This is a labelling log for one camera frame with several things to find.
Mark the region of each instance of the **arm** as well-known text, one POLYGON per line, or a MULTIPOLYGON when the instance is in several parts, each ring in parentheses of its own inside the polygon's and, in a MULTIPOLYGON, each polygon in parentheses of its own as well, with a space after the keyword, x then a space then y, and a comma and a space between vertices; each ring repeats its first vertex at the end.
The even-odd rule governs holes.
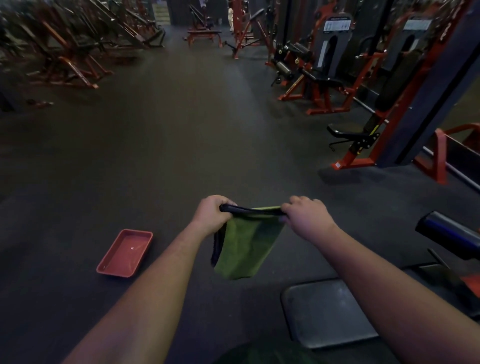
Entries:
POLYGON ((478 363, 480 326, 343 232, 319 200, 293 196, 286 223, 324 255, 405 363, 478 363))
POLYGON ((202 240, 231 218, 222 196, 200 203, 192 222, 73 349, 63 364, 163 363, 177 329, 202 240))

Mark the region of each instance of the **rubber floor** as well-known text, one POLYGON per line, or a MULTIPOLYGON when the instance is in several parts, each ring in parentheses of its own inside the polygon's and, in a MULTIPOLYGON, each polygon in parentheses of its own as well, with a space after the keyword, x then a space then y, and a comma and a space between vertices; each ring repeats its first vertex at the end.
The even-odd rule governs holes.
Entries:
MULTIPOLYGON (((340 227, 400 267, 432 261, 434 243, 414 231, 424 214, 479 224, 480 196, 455 178, 440 186, 413 166, 333 171, 347 146, 332 152, 326 126, 365 123, 360 107, 307 117, 308 105, 276 100, 264 49, 233 60, 207 40, 189 48, 183 35, 170 30, 164 49, 114 67, 98 90, 36 89, 55 105, 0 120, 3 363, 59 363, 134 282, 96 273, 118 232, 154 233, 141 273, 210 194, 247 207, 322 199, 340 227)), ((207 364, 260 336, 288 339, 281 291, 336 276, 285 229, 255 277, 226 281, 210 267, 212 243, 195 261, 167 363, 207 364)), ((379 340, 321 355, 395 362, 379 340)))

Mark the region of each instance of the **wall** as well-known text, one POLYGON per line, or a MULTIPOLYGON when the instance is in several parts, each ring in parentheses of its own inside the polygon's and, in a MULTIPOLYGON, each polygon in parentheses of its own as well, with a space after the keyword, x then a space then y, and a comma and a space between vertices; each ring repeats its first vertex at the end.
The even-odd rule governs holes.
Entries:
MULTIPOLYGON (((190 4, 200 9, 198 0, 167 0, 172 25, 191 25, 192 19, 188 7, 190 4)), ((227 0, 209 0, 207 4, 208 16, 215 21, 222 18, 223 24, 228 24, 227 0)))

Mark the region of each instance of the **red tray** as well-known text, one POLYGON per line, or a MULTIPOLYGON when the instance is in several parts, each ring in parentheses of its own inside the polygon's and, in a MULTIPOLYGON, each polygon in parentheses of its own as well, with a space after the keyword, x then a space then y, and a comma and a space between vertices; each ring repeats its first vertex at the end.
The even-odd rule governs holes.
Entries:
POLYGON ((118 277, 135 274, 152 241, 153 233, 124 229, 120 231, 108 252, 96 267, 97 273, 118 277))

